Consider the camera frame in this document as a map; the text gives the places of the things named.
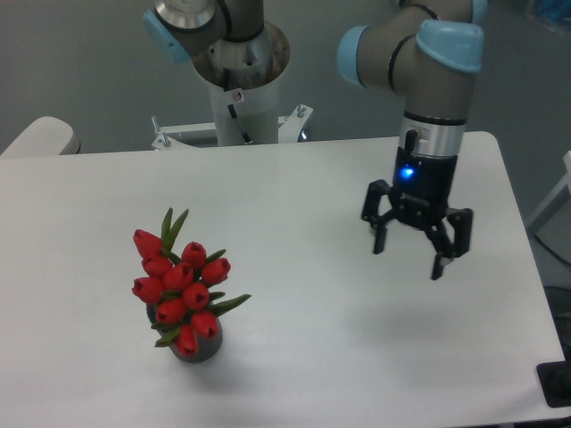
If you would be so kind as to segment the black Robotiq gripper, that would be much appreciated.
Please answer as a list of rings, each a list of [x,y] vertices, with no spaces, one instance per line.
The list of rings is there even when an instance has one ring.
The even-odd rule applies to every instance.
[[[397,149],[393,185],[383,179],[371,182],[361,212],[361,219],[374,232],[374,254],[384,251],[386,225],[394,218],[427,230],[426,236],[435,250],[431,273],[434,281],[443,275],[446,266],[469,251],[474,211],[448,209],[457,161],[458,156],[433,158],[407,153],[402,147]],[[381,214],[381,200],[388,194],[392,208]],[[453,237],[448,236],[444,217],[453,229]]]

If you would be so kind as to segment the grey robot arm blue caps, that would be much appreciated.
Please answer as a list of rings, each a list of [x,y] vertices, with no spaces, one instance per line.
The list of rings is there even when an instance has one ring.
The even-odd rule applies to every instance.
[[[433,278],[470,246],[473,213],[448,203],[476,76],[484,1],[401,1],[381,27],[349,29],[336,54],[341,77],[405,100],[393,179],[368,186],[361,216],[374,253],[397,220],[426,234]],[[290,60],[284,33],[260,1],[157,1],[144,25],[173,62],[191,62],[209,86],[220,145],[274,144],[275,84]]]

